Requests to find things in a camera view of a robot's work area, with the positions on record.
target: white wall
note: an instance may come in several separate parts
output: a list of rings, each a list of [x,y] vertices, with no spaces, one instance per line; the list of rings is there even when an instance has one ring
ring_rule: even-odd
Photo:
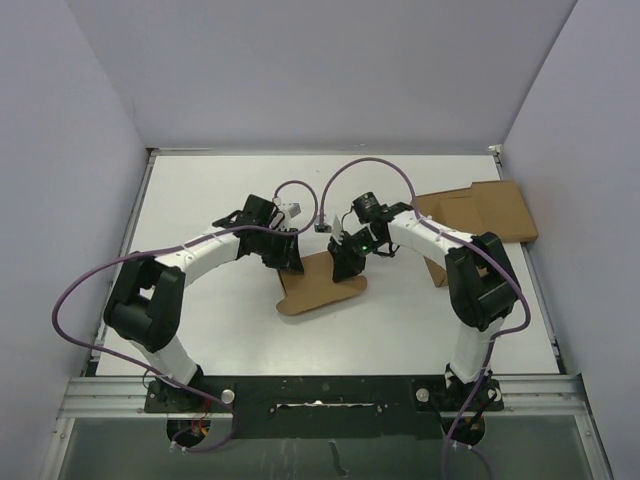
[[[0,476],[36,478],[85,352],[49,316],[78,274],[114,256],[146,151],[63,0],[0,7]],[[64,310],[95,329],[108,276]]]
[[[481,151],[575,0],[68,0],[152,147]]]
[[[580,0],[505,144],[560,346],[615,478],[640,471],[640,3]]]

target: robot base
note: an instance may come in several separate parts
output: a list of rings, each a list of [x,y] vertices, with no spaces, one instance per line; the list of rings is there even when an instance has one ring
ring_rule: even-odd
[[[443,376],[199,377],[192,386],[222,398],[235,410],[237,439],[375,438],[409,435],[440,439],[441,413],[456,412],[464,398],[446,389]],[[499,389],[488,379],[481,389]],[[469,411],[504,409],[502,400],[483,403],[480,393]],[[161,380],[149,386],[147,413],[205,413],[200,397]],[[213,404],[209,413],[228,413]],[[180,420],[173,423],[172,432]]]

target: glass panel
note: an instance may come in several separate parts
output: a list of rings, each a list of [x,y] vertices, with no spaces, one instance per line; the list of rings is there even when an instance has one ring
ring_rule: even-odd
[[[216,424],[212,437],[221,438],[227,428],[228,424]],[[169,453],[164,429],[160,419],[79,419],[60,478],[440,478],[440,441],[337,440],[334,449],[328,440],[236,440],[217,453],[183,456]],[[491,462],[496,479],[591,479],[571,416],[489,417],[478,448]],[[482,462],[467,451],[452,452],[449,459],[451,479],[489,478]]]

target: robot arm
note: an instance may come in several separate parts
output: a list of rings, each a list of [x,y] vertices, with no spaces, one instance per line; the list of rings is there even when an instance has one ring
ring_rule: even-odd
[[[274,201],[278,204],[249,195],[242,210],[214,222],[182,250],[125,262],[107,301],[105,323],[150,365],[179,382],[189,384],[196,373],[202,375],[177,336],[184,289],[214,268],[251,253],[260,255],[267,267],[304,272],[297,236],[251,229],[224,233],[243,226],[293,231],[290,220],[300,206]]]
[[[373,193],[357,198],[352,208],[366,226],[351,235],[334,221],[329,252],[334,261],[333,280],[339,282],[364,270],[369,253],[393,256],[393,245],[410,248],[447,270],[451,305],[461,320],[458,340],[447,373],[463,385],[477,380],[491,336],[511,313],[517,297],[502,276],[479,255],[448,240],[447,232],[480,247],[516,278],[502,242],[492,233],[473,236],[429,220],[431,230],[420,223],[413,208],[404,203],[380,205]],[[389,252],[380,248],[389,246]]]

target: cardboard piece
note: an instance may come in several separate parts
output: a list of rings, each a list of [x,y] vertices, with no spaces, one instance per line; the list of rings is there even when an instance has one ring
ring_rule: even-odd
[[[278,271],[285,298],[276,309],[283,315],[299,315],[314,308],[360,295],[367,288],[367,279],[358,276],[333,283],[333,259],[329,252],[302,258],[304,275]]]
[[[532,242],[538,231],[513,181],[474,182],[469,188],[420,195],[418,209],[463,232],[493,232],[505,243]],[[425,258],[436,287],[448,285],[443,268]]]

